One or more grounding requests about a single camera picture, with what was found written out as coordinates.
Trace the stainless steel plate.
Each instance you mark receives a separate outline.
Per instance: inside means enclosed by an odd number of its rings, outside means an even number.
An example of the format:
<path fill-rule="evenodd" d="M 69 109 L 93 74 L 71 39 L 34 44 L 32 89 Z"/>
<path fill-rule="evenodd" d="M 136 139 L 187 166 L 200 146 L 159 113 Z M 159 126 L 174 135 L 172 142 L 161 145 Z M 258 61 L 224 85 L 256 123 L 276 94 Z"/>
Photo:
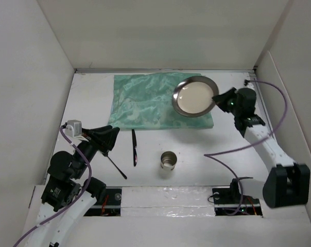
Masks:
<path fill-rule="evenodd" d="M 218 94 L 218 86 L 212 79 L 192 76 L 175 87 L 171 104 L 173 109 L 184 117 L 200 117 L 215 107 L 213 97 Z"/>

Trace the green patterned cloth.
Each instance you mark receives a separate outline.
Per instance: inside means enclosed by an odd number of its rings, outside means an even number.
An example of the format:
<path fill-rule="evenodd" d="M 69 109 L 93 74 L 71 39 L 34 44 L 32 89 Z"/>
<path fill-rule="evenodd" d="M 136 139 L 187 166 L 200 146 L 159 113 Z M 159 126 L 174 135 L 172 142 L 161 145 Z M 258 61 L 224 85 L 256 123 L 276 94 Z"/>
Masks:
<path fill-rule="evenodd" d="M 210 113 L 184 117 L 177 113 L 171 98 L 175 87 L 196 73 L 153 73 L 115 75 L 108 125 L 122 130 L 210 129 Z"/>

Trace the stainless steel cup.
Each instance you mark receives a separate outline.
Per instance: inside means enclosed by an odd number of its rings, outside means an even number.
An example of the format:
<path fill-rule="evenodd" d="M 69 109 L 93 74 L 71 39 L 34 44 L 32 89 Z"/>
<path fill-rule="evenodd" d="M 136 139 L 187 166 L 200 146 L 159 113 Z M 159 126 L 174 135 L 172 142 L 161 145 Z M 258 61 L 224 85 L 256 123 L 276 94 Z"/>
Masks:
<path fill-rule="evenodd" d="M 174 175 L 174 169 L 177 164 L 177 156 L 172 151 L 162 153 L 160 157 L 160 177 L 169 179 Z"/>

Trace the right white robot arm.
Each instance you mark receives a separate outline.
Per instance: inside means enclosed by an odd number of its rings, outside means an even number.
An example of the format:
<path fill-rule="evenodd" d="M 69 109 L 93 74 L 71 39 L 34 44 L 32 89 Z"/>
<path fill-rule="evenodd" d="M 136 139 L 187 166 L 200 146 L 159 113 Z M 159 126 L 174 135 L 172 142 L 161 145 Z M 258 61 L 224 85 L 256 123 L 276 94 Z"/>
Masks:
<path fill-rule="evenodd" d="M 309 196 L 310 169 L 287 155 L 268 133 L 265 122 L 255 113 L 256 92 L 232 88 L 213 97 L 215 104 L 234 116 L 236 129 L 257 152 L 269 172 L 266 181 L 234 179 L 229 197 L 239 203 L 247 196 L 262 199 L 270 208 L 305 205 Z"/>

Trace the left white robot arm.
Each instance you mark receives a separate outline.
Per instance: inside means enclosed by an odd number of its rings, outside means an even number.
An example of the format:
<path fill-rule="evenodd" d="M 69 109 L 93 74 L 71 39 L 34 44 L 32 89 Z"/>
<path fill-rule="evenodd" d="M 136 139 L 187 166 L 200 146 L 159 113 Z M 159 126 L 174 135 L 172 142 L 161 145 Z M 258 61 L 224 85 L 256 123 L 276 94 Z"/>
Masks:
<path fill-rule="evenodd" d="M 60 134 L 74 152 L 59 151 L 50 159 L 38 228 L 28 246 L 63 246 L 75 223 L 92 205 L 104 201 L 106 185 L 92 177 L 91 161 L 97 152 L 108 155 L 119 131 L 113 126 L 84 129 L 77 120 L 60 127 Z"/>

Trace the dark metal fork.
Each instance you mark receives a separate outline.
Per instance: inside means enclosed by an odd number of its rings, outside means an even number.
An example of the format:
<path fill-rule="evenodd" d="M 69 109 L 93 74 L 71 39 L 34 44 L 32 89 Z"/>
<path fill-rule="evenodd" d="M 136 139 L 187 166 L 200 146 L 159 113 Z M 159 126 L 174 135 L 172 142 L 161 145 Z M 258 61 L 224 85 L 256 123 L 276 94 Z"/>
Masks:
<path fill-rule="evenodd" d="M 108 154 L 105 155 L 105 157 L 114 165 L 114 167 L 117 169 L 117 171 L 121 174 L 121 176 L 127 180 L 128 177 L 123 173 L 123 171 L 112 161 L 112 159 L 108 156 Z"/>

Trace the black table knife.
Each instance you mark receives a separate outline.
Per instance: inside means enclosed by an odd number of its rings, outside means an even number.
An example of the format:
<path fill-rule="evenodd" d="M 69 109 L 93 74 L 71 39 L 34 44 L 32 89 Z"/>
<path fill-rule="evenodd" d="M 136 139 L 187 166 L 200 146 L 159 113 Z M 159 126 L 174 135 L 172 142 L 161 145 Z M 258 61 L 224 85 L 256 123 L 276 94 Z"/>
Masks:
<path fill-rule="evenodd" d="M 132 145 L 133 145 L 133 166 L 136 167 L 137 165 L 137 138 L 136 138 L 136 133 L 135 130 L 132 129 Z"/>

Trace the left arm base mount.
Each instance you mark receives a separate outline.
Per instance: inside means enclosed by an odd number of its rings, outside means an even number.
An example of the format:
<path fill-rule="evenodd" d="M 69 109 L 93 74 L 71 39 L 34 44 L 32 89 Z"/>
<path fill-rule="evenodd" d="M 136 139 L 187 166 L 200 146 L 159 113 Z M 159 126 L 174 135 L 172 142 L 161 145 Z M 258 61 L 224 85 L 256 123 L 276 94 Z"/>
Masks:
<path fill-rule="evenodd" d="M 118 217 L 121 215 L 122 188 L 107 187 L 104 199 L 93 205 L 85 217 Z"/>

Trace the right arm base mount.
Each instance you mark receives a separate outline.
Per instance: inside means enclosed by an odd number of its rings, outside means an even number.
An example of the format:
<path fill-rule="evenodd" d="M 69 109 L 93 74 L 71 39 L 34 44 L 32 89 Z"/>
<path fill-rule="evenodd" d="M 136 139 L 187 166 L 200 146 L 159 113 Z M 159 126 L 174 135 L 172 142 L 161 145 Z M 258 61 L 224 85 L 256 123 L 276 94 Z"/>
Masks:
<path fill-rule="evenodd" d="M 208 197 L 208 202 L 214 204 L 216 216 L 229 216 L 236 210 L 234 216 L 262 216 L 262 208 L 259 199 L 243 195 L 241 205 L 239 183 L 233 179 L 229 186 L 217 186 L 212 188 L 212 195 Z"/>

